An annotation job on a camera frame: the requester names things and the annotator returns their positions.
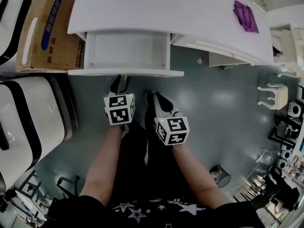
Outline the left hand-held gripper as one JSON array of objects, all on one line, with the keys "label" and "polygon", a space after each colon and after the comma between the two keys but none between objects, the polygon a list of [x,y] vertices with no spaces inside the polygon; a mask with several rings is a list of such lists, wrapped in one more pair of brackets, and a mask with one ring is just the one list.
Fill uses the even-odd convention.
[{"label": "left hand-held gripper", "polygon": [[[123,76],[124,89],[126,92],[130,83],[130,76]],[[135,95],[117,95],[121,75],[118,75],[110,86],[110,92],[104,97],[104,110],[111,126],[118,125],[123,132],[128,132],[128,124],[133,120],[135,112]]]}]

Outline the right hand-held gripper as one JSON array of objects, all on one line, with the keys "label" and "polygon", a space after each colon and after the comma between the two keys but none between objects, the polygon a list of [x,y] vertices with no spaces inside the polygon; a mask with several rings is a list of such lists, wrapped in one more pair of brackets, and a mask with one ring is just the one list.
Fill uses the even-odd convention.
[{"label": "right hand-held gripper", "polygon": [[178,104],[159,92],[145,93],[148,108],[155,109],[156,133],[164,145],[184,144],[190,133],[189,122]]}]

